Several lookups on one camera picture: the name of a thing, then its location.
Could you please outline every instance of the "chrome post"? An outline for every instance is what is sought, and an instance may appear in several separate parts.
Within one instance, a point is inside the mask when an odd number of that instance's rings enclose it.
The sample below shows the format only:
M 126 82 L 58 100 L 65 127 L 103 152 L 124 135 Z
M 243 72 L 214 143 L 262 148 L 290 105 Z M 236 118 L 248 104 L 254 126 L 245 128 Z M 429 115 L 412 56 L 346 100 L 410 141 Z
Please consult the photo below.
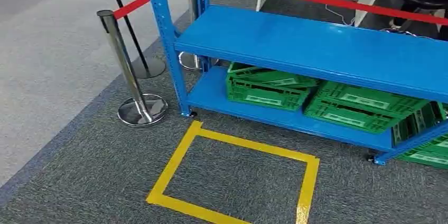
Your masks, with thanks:
M 188 0 L 190 20 L 193 23 L 198 18 L 198 7 L 196 0 Z M 218 62 L 218 59 L 211 59 L 213 64 Z M 187 52 L 181 52 L 179 54 L 179 63 L 181 66 L 190 71 L 201 71 L 202 65 L 199 57 L 195 54 L 190 54 Z
M 114 12 L 101 10 L 97 12 L 97 15 L 101 19 L 109 44 L 133 96 L 118 108 L 118 118 L 131 127 L 144 127 L 157 123 L 164 117 L 168 104 L 160 96 L 142 94 Z

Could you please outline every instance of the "yellow tape square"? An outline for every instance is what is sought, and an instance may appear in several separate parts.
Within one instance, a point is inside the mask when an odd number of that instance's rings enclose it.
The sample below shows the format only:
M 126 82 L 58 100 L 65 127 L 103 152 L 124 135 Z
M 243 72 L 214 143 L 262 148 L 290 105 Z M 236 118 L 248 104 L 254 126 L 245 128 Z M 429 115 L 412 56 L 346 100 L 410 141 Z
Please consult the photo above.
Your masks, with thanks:
M 202 136 L 208 139 L 214 139 L 216 141 L 221 141 L 229 143 L 232 145 L 237 145 L 241 147 L 246 147 L 261 152 L 275 154 L 282 157 L 292 158 L 297 161 L 306 162 L 305 174 L 302 182 L 302 187 L 300 189 L 300 194 L 298 196 L 297 203 L 297 213 L 296 213 L 296 224 L 306 224 L 308 221 L 308 215 L 310 213 L 311 201 L 313 198 L 314 185 L 316 183 L 316 177 L 318 175 L 319 159 L 313 155 L 304 154 L 285 148 L 271 146 L 259 142 L 249 141 L 247 139 L 233 137 L 230 135 L 213 132 L 211 130 L 202 129 L 202 122 L 193 121 L 190 128 L 187 130 L 179 146 L 171 156 L 170 161 L 166 165 L 162 174 L 155 183 L 153 189 L 146 198 L 146 202 L 150 204 L 157 204 L 166 208 L 170 208 L 174 211 L 188 214 L 190 216 L 197 217 L 206 221 L 210 221 L 218 224 L 237 224 L 248 222 L 218 213 L 194 204 L 187 203 L 185 201 L 175 199 L 173 197 L 168 197 L 163 195 L 168 183 L 173 177 L 176 169 L 181 164 L 181 161 L 186 154 L 188 148 L 193 142 L 196 136 Z

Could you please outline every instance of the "stanchion post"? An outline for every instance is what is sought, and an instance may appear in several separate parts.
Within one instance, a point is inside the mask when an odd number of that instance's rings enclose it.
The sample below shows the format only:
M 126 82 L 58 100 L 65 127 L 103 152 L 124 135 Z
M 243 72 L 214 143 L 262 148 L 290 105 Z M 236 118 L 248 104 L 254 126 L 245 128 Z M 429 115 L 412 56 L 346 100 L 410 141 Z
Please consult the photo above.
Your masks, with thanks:
M 199 16 L 198 11 L 198 3 L 196 0 L 188 0 L 189 4 L 189 13 L 190 13 L 190 20 L 191 23 L 193 23 Z M 212 59 L 211 63 L 216 64 L 218 62 L 217 59 Z M 195 54 L 190 54 L 186 52 L 181 52 L 179 54 L 179 63 L 182 65 L 183 68 L 191 71 L 201 71 L 202 70 L 202 64 L 199 59 L 199 57 Z
M 127 81 L 132 98 L 127 99 L 118 109 L 118 117 L 132 127 L 144 127 L 161 120 L 168 108 L 166 101 L 157 95 L 143 94 L 135 77 L 126 46 L 118 28 L 114 12 L 101 10 L 97 12 L 106 31 L 108 41 Z
M 120 8 L 123 7 L 122 0 L 116 0 L 117 4 Z M 132 28 L 132 25 L 130 23 L 129 17 L 125 15 L 123 17 L 125 19 L 127 28 L 129 29 L 130 36 L 132 37 L 132 40 L 134 41 L 135 48 L 137 49 L 138 55 L 140 57 L 140 61 L 134 62 L 134 71 L 137 76 L 137 78 L 140 79 L 148 79 L 153 78 L 165 71 L 165 63 L 157 58 L 145 58 L 145 55 L 143 55 L 142 48 L 140 47 L 140 44 L 138 43 L 137 36 L 135 35 L 134 29 Z

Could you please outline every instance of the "dark gray carpet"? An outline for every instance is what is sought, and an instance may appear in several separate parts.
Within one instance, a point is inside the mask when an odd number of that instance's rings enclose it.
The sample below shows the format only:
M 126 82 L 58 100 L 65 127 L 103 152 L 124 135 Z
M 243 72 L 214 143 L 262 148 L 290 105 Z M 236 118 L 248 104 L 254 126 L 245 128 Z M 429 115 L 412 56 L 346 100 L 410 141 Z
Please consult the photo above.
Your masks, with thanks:
M 256 2 L 212 1 L 247 8 Z M 275 3 L 268 0 L 264 10 L 338 20 L 319 6 Z M 187 15 L 178 21 L 180 28 L 187 23 Z M 163 56 L 160 42 L 149 52 Z M 197 78 L 185 76 L 188 86 Z M 83 111 L 56 138 L 59 144 L 50 143 L 57 147 L 41 154 L 42 170 L 10 195 L 0 223 L 205 223 L 145 202 L 192 120 L 179 115 L 168 73 L 141 84 L 170 102 L 163 122 L 144 129 L 120 123 L 116 109 L 129 94 L 118 78 L 89 106 L 95 112 Z M 363 160 L 365 148 L 205 110 L 197 119 L 206 129 L 319 157 L 309 223 L 448 223 L 446 170 L 399 161 L 376 166 Z M 304 167 L 197 137 L 165 194 L 253 223 L 295 223 Z

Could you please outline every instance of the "green plastic crate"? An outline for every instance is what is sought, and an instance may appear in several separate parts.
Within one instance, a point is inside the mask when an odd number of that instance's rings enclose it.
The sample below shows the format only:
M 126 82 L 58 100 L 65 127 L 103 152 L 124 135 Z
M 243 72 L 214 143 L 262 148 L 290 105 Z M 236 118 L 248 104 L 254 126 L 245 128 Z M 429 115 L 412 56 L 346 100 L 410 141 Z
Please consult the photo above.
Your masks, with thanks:
M 424 129 L 430 128 L 446 119 L 445 116 L 442 116 L 444 111 L 439 104 L 439 102 L 432 101 L 414 112 L 417 132 L 422 132 Z
M 319 99 L 313 99 L 307 106 L 304 114 L 335 124 L 365 130 L 370 133 L 382 133 L 401 120 L 401 118 L 375 114 L 370 111 Z
M 286 110 L 297 110 L 310 93 L 308 88 L 272 86 L 234 79 L 231 75 L 227 75 L 226 85 L 229 100 Z
M 440 102 L 431 101 L 392 128 L 395 145 L 445 120 Z
M 333 81 L 321 84 L 315 98 L 376 114 L 405 118 L 429 101 Z
M 394 137 L 395 145 L 398 145 L 416 134 L 416 131 L 412 130 L 412 125 L 415 125 L 415 118 L 413 115 L 410 115 L 392 127 L 392 135 Z
M 227 74 L 234 79 L 243 79 L 288 88 L 314 87 L 319 84 L 318 79 L 311 77 L 236 62 L 230 64 Z
M 411 150 L 396 159 L 448 169 L 448 156 L 438 153 Z
M 419 146 L 417 150 L 448 155 L 448 134 Z

